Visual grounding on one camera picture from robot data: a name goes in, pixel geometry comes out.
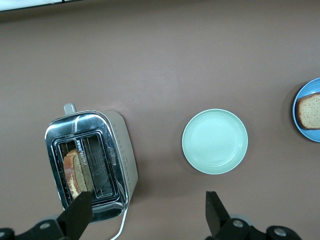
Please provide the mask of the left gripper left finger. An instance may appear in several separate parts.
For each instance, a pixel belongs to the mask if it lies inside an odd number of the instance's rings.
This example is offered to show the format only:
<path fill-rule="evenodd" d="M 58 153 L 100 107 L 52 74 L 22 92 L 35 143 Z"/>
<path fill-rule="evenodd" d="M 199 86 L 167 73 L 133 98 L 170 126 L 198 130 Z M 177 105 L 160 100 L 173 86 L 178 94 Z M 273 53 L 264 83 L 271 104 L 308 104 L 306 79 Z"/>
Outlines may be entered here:
<path fill-rule="evenodd" d="M 92 194 L 84 191 L 58 217 L 40 221 L 22 234 L 0 228 L 0 240 L 79 240 L 92 217 Z"/>

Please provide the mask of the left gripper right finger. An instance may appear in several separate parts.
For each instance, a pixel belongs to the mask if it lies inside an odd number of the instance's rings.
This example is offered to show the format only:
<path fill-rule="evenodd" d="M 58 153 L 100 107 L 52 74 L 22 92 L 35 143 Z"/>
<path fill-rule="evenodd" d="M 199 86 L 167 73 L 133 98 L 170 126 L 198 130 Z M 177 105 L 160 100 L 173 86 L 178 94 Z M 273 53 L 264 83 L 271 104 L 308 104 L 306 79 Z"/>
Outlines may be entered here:
<path fill-rule="evenodd" d="M 206 192 L 205 217 L 211 235 L 205 240 L 302 240 L 292 229 L 272 225 L 257 230 L 239 217 L 231 217 L 215 191 Z"/>

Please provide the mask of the brown bread slice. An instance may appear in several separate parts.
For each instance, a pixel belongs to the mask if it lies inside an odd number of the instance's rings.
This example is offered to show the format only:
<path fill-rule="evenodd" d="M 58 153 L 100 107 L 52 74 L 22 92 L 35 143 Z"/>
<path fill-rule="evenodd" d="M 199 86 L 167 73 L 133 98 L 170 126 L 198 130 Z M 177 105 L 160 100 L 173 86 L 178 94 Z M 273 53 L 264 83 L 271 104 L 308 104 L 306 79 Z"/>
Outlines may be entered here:
<path fill-rule="evenodd" d="M 296 120 L 305 130 L 320 130 L 320 92 L 301 97 L 296 102 Z"/>
<path fill-rule="evenodd" d="M 94 184 L 89 164 L 81 157 L 77 149 L 72 149 L 63 159 L 63 170 L 72 198 L 81 192 L 93 192 Z"/>

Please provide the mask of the pale green round plate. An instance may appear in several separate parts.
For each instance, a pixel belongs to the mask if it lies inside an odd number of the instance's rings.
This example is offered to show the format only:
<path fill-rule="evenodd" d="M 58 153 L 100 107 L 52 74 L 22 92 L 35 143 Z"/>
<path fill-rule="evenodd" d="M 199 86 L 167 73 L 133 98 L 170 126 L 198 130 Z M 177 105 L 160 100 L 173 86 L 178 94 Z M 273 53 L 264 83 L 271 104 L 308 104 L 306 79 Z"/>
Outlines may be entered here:
<path fill-rule="evenodd" d="M 235 169 L 245 158 L 248 145 L 247 129 L 241 119 L 217 108 L 196 114 L 186 124 L 181 138 L 188 163 L 208 175 Z"/>

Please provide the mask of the blue round plate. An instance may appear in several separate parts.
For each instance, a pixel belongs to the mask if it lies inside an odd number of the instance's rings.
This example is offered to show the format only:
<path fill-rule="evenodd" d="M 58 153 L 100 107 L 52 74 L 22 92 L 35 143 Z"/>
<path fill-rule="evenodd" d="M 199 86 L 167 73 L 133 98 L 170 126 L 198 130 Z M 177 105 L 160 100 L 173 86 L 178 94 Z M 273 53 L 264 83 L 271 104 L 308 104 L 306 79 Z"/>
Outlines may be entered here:
<path fill-rule="evenodd" d="M 298 114 L 296 107 L 298 106 L 298 99 L 308 96 L 310 94 L 320 93 L 320 77 L 310 80 L 302 84 L 295 94 L 292 102 L 292 119 L 296 129 L 307 139 L 320 143 L 320 129 L 303 129 L 298 123 Z"/>

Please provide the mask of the beige chrome two-slot toaster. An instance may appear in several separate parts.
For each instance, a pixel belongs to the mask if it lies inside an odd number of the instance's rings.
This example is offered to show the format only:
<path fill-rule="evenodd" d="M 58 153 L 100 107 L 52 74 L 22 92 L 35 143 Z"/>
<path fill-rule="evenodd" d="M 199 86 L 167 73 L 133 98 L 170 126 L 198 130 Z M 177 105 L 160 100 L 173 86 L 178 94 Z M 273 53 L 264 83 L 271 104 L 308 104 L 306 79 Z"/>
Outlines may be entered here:
<path fill-rule="evenodd" d="M 73 201 L 67 182 L 65 158 L 78 155 L 91 190 L 92 222 L 127 213 L 138 181 L 136 160 L 123 117 L 112 110 L 76 111 L 72 103 L 65 115 L 48 126 L 44 139 L 57 192 L 63 208 Z"/>

